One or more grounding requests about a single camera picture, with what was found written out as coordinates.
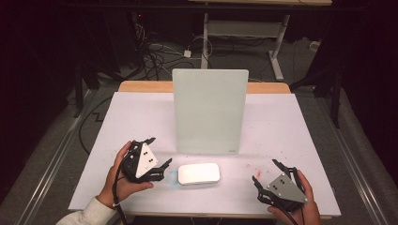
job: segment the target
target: whiteboard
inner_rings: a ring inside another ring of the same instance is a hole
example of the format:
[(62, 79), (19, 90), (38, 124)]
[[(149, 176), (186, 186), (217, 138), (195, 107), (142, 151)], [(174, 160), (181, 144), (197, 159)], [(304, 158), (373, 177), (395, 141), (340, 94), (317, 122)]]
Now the whiteboard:
[(173, 69), (177, 151), (236, 154), (249, 71)]

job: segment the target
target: floor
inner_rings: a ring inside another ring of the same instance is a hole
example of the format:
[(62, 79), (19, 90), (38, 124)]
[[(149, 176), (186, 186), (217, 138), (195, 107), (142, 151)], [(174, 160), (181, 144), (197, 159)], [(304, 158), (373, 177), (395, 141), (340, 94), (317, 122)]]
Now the floor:
[[(234, 48), (230, 44), (231, 40), (214, 41), (213, 54), (209, 57), (212, 68), (246, 68), (250, 71), (250, 82), (276, 82), (267, 56), (267, 51), (274, 46), (274, 40), (234, 39)], [(283, 44), (278, 59), (286, 83), (304, 78), (314, 58), (314, 52), (308, 49), (310, 43), (310, 40), (303, 39)], [(200, 57), (200, 52), (193, 47), (191, 59), (181, 59), (185, 47), (173, 42), (159, 40), (150, 48), (159, 54), (156, 61), (161, 65), (158, 74), (155, 70), (148, 69), (148, 74), (142, 72), (133, 79), (145, 79), (147, 76), (153, 80), (159, 76), (159, 80), (170, 81), (172, 68), (200, 67), (200, 61), (195, 59)], [(123, 67), (122, 71), (122, 75), (128, 74), (131, 69)], [(99, 90), (84, 91), (84, 109), (78, 118), (73, 117), (76, 112), (75, 98), (70, 95), (69, 106), (48, 128), (3, 201), (0, 207), (0, 224), (55, 224), (70, 213), (70, 198), (97, 138), (112, 94), (118, 87), (117, 82), (110, 81), (103, 74), (99, 75), (99, 80)], [(394, 199), (398, 199), (396, 186), (391, 185), (383, 166), (376, 158), (372, 159), (371, 166), (377, 169), (377, 175), (369, 174), (364, 169), (363, 164), (367, 165), (366, 160), (369, 160), (366, 158), (372, 158), (374, 153), (350, 111), (344, 91), (340, 113), (341, 128), (336, 129), (329, 119), (329, 99), (315, 98), (312, 90), (311, 86), (304, 86), (294, 90), (294, 93), (342, 211), (340, 217), (325, 220), (324, 224), (370, 225), (397, 221), (395, 219), (398, 209), (393, 203)], [(370, 182), (375, 179), (382, 180), (379, 185), (384, 187), (384, 191), (380, 186), (375, 187), (377, 184), (374, 182)], [(133, 224), (147, 223), (267, 224), (269, 221), (136, 217)]]

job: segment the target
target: finger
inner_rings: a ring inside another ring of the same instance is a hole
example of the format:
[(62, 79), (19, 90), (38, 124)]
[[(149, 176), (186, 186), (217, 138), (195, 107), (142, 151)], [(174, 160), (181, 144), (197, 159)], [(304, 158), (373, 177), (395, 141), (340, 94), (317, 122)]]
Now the finger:
[(282, 212), (279, 208), (270, 206), (267, 210), (271, 214), (273, 214), (276, 218), (283, 221), (283, 223), (289, 224), (289, 225), (292, 224), (292, 221), (290, 221), (290, 219), (287, 217), (287, 215), (285, 215), (284, 212)]
[(311, 187), (310, 182), (308, 182), (307, 178), (300, 170), (298, 170), (298, 179), (300, 180), (302, 187), (304, 188), (305, 196), (307, 196), (309, 200), (313, 201), (314, 200), (313, 187)]
[(116, 158), (115, 158), (115, 163), (114, 165), (116, 167), (119, 166), (120, 162), (122, 161), (123, 157), (126, 155), (127, 151), (129, 151), (129, 148), (131, 147), (131, 142), (128, 141), (117, 153)]

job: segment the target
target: human hand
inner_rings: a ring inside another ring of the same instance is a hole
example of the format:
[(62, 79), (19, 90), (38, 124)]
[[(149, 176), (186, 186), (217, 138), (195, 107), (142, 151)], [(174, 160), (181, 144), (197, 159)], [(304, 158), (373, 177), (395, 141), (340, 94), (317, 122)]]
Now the human hand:
[[(304, 187), (304, 194), (307, 196), (308, 201), (302, 206), (302, 212), (301, 209), (298, 209), (291, 214), (292, 218), (298, 225), (303, 225), (304, 223), (312, 225), (322, 224), (318, 206), (314, 201), (313, 188), (301, 171), (298, 171), (298, 179)], [(270, 206), (268, 211), (285, 224), (293, 225), (292, 221), (290, 221), (290, 219), (279, 208)]]
[[(127, 154), (130, 147), (131, 142), (127, 142), (117, 153), (115, 163), (111, 167), (111, 169), (109, 169), (105, 185), (99, 196), (97, 196), (97, 200), (100, 203), (103, 203), (110, 208), (113, 208), (114, 204), (114, 194), (112, 192), (112, 187), (114, 185), (117, 168), (119, 167), (120, 162), (123, 160), (123, 157)], [(150, 182), (144, 182), (141, 184), (129, 182), (129, 180), (124, 178), (124, 175), (121, 172), (117, 183), (117, 197), (119, 201), (122, 202), (123, 200), (127, 199), (131, 194), (148, 188), (153, 188), (153, 184)]]

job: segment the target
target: white tabletop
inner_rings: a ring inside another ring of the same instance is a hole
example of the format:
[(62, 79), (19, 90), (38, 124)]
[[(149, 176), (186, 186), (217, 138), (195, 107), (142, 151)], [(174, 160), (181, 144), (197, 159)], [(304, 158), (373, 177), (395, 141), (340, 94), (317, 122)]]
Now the white tabletop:
[[(237, 155), (183, 155), (176, 151), (172, 93), (115, 93), (98, 138), (85, 165), (69, 209), (84, 209), (100, 193), (115, 155), (128, 140), (157, 138), (150, 144), (160, 165), (173, 158), (165, 179), (124, 202), (126, 213), (162, 216), (270, 218), (257, 201), (252, 175), (265, 187), (282, 172), (275, 158), (302, 170), (311, 182), (322, 216), (340, 216), (329, 180), (314, 147), (295, 95), (248, 94), (240, 150)], [(216, 184), (181, 186), (178, 167), (214, 162)]]

